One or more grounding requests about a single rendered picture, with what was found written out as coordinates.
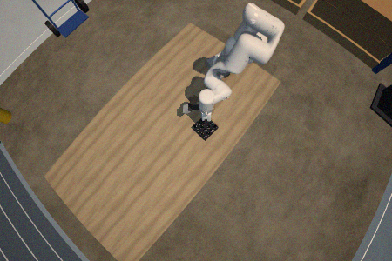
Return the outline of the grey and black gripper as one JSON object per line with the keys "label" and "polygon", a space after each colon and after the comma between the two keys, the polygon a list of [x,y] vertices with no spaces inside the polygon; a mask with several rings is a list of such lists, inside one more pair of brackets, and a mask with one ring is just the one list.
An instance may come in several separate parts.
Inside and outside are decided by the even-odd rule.
{"label": "grey and black gripper", "polygon": [[206,121],[208,121],[208,122],[211,121],[211,115],[212,115],[212,111],[210,113],[208,113],[207,116],[205,116],[205,113],[201,112],[202,121],[205,121],[205,124],[206,124]]}

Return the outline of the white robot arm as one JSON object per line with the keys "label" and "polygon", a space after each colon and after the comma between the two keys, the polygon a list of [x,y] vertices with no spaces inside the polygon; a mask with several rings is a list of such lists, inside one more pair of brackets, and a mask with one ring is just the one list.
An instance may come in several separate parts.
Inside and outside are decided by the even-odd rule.
{"label": "white robot arm", "polygon": [[214,58],[213,66],[206,73],[204,85],[207,89],[199,93],[199,104],[183,105],[183,113],[200,110],[207,116],[214,104],[231,96],[232,90],[217,76],[217,71],[240,74],[247,64],[253,61],[266,64],[273,55],[284,31],[284,23],[254,3],[245,6],[242,18],[244,21],[234,37],[227,39],[225,48]]}

